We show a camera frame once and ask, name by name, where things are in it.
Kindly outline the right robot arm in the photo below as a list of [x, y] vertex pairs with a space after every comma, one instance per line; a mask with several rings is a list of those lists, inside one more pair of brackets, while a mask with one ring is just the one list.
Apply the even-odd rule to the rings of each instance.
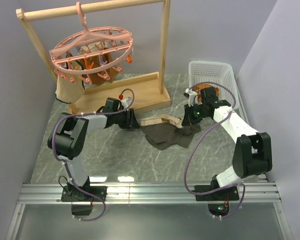
[[205, 138], [212, 130], [222, 127], [232, 138], [235, 148], [231, 166], [215, 175], [208, 190], [187, 191], [195, 196], [211, 195], [216, 200], [223, 199], [228, 189], [235, 187], [241, 180], [268, 173], [273, 168], [272, 141], [266, 132], [258, 132], [248, 125], [235, 111], [232, 104], [225, 99], [219, 99], [213, 86], [200, 91], [200, 103], [196, 103], [197, 93], [187, 89], [185, 96], [188, 103], [184, 105], [182, 126], [190, 127], [205, 118], [211, 118], [215, 125], [202, 135]]

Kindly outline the pink round clip hanger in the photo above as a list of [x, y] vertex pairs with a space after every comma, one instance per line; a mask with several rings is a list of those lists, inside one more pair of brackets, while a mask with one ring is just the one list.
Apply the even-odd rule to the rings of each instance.
[[92, 85], [92, 74], [110, 82], [111, 71], [122, 73], [122, 62], [132, 63], [133, 35], [120, 27], [88, 28], [79, 1], [76, 11], [84, 30], [65, 38], [49, 51], [54, 72], [72, 83], [78, 76]]

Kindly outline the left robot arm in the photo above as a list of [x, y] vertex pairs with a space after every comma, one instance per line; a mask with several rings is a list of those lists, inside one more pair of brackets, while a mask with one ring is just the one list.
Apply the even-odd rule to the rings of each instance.
[[107, 98], [105, 105], [92, 113], [62, 113], [52, 130], [47, 145], [56, 159], [65, 166], [67, 177], [62, 191], [63, 202], [88, 202], [105, 200], [105, 186], [91, 186], [86, 173], [81, 153], [87, 133], [97, 129], [107, 129], [113, 125], [124, 130], [140, 128], [134, 110], [131, 108], [133, 98]]

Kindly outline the dark grey underwear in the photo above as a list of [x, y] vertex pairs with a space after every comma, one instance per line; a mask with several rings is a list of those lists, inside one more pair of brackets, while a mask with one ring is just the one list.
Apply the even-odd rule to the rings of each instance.
[[201, 131], [200, 125], [182, 126], [182, 119], [167, 114], [143, 118], [140, 127], [148, 143], [161, 151], [172, 145], [188, 148], [195, 134]]

